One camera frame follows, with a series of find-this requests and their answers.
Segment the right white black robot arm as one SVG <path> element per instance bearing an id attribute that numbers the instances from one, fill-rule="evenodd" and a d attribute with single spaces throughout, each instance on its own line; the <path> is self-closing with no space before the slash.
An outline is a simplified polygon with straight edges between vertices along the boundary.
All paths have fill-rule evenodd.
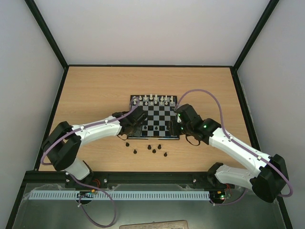
<path id="1" fill-rule="evenodd" d="M 215 147 L 244 166 L 243 169 L 217 164 L 208 175 L 213 187 L 222 183 L 233 184 L 252 190 L 260 199 L 272 203 L 285 186 L 291 186 L 284 159 L 279 155 L 269 156 L 236 137 L 228 134 L 213 119 L 193 121 L 170 121 L 170 133 L 193 136 L 197 141 Z"/>

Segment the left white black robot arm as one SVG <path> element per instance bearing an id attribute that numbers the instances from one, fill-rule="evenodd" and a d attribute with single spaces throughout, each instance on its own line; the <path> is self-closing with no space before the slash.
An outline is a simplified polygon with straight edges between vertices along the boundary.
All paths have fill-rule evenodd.
<path id="1" fill-rule="evenodd" d="M 41 164 L 52 165 L 56 171 L 65 171 L 77 180 L 83 180 L 91 170 L 77 158 L 80 147 L 109 136 L 130 135 L 143 124 L 147 114 L 147 111 L 137 107 L 129 112 L 115 112 L 88 124 L 61 122 L 42 143 Z"/>

